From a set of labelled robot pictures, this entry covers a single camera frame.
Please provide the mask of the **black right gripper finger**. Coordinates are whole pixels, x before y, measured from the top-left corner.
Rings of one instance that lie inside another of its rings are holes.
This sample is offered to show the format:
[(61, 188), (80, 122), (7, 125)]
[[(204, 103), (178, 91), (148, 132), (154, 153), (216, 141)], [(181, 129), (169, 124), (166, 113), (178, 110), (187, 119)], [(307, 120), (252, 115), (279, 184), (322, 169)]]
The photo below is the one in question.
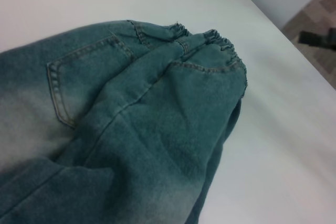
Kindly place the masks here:
[(331, 27), (328, 31), (327, 42), (331, 50), (336, 50), (336, 28)]
[(328, 47), (329, 34), (316, 34), (308, 31), (302, 31), (299, 34), (298, 43), (311, 47)]

